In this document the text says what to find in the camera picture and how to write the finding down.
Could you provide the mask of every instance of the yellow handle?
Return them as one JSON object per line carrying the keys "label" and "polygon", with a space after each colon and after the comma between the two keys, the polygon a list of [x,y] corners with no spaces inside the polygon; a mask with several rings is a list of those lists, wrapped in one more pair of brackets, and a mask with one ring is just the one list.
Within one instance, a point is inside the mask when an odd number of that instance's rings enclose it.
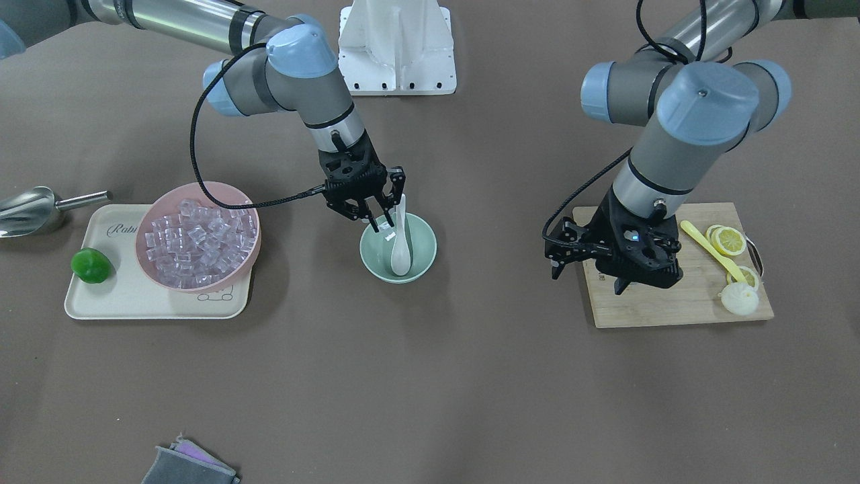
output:
{"label": "yellow handle", "polygon": [[738,264],[735,264],[734,261],[730,258],[723,256],[720,252],[717,252],[713,245],[708,242],[708,240],[702,235],[698,229],[690,223],[689,220],[681,221],[681,229],[687,233],[693,240],[697,241],[699,245],[704,247],[706,251],[716,259],[716,262],[720,263],[722,267],[725,267],[729,274],[734,277],[735,281],[745,281],[743,272],[740,272],[738,269]]}

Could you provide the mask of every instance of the gray table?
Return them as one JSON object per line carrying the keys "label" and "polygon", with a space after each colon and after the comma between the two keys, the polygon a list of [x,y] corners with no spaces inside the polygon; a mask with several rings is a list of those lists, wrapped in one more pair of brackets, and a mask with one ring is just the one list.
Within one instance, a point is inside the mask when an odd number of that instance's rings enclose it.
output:
{"label": "gray table", "polygon": [[[695,3],[651,2],[655,33]],[[334,43],[340,2],[309,13]],[[857,21],[773,23],[795,98],[723,156],[692,202],[731,201],[757,241],[766,324],[599,331],[539,238],[638,129],[587,119],[579,86],[642,44],[632,2],[451,0],[453,96],[360,98],[380,158],[439,237],[418,282],[374,279],[363,229],[310,199],[264,210],[247,309],[226,321],[71,320],[68,261],[93,208],[0,242],[0,481],[138,482],[180,431],[261,482],[857,482]],[[87,25],[0,63],[0,194],[192,180],[200,74],[218,53]],[[319,183],[297,116],[200,123],[211,178],[255,199]],[[581,203],[599,201],[611,178]]]}

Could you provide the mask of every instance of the green bowl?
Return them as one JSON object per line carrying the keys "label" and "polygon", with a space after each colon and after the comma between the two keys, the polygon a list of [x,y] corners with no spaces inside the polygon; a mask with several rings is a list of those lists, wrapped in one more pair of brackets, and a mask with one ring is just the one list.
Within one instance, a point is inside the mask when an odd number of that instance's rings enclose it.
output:
{"label": "green bowl", "polygon": [[404,276],[398,276],[391,271],[391,249],[393,245],[385,243],[385,236],[393,232],[393,229],[385,230],[382,228],[388,226],[384,215],[377,218],[377,224],[380,226],[379,232],[373,232],[373,227],[368,225],[364,233],[361,234],[361,241],[359,242],[361,262],[365,263],[367,270],[374,276],[392,284],[405,284],[414,281],[427,272],[427,269],[430,269],[433,261],[436,260],[436,234],[433,233],[433,229],[417,215],[406,213],[406,221],[412,236],[412,267]]}

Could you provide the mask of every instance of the metal scoop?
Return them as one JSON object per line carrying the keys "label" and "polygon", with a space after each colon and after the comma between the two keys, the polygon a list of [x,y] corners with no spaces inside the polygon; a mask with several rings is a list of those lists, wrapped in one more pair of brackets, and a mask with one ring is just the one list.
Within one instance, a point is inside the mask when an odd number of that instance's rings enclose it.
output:
{"label": "metal scoop", "polygon": [[47,187],[35,187],[0,201],[0,239],[49,233],[63,223],[66,210],[111,198],[109,191],[100,191],[62,200]]}

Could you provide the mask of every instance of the pink bowl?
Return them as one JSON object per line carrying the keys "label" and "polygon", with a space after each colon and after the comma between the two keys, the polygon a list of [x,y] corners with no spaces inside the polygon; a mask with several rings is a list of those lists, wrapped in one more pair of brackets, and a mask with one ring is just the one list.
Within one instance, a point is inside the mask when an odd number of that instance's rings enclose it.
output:
{"label": "pink bowl", "polygon": [[[230,205],[243,205],[245,203],[251,203],[251,200],[247,195],[239,191],[234,187],[231,187],[225,183],[219,182],[206,182],[206,189],[209,190],[215,198],[219,199],[221,202],[230,204]],[[185,200],[186,198],[190,198],[192,200],[196,200],[200,203],[202,207],[215,208],[217,205],[212,203],[206,195],[203,194],[203,190],[200,189],[200,186],[197,183],[189,183],[187,185],[182,185],[179,188],[172,189],[168,193],[164,194],[161,198],[156,200],[155,203],[152,204],[149,211],[146,212],[144,218],[140,221],[138,235],[135,239],[134,248],[135,252],[138,254],[138,264],[140,264],[140,269],[144,271],[147,277],[150,278],[155,284],[159,286],[170,289],[172,291],[177,291],[181,293],[189,293],[189,294],[204,294],[218,291],[220,289],[226,288],[231,284],[235,283],[236,280],[251,271],[251,267],[254,265],[254,262],[257,260],[257,255],[260,254],[260,236],[261,236],[261,228],[260,228],[260,216],[258,215],[255,208],[251,208],[248,210],[248,213],[254,219],[254,223],[257,226],[257,241],[254,244],[254,249],[248,255],[247,258],[242,262],[236,270],[228,274],[224,279],[221,279],[214,284],[210,284],[208,286],[204,286],[202,288],[197,289],[178,289],[171,288],[170,286],[165,286],[158,281],[158,270],[156,266],[150,262],[150,260],[146,257],[146,238],[144,234],[147,232],[152,232],[152,221],[158,218],[163,217],[164,215],[170,214],[178,214],[179,213],[179,202]]]}

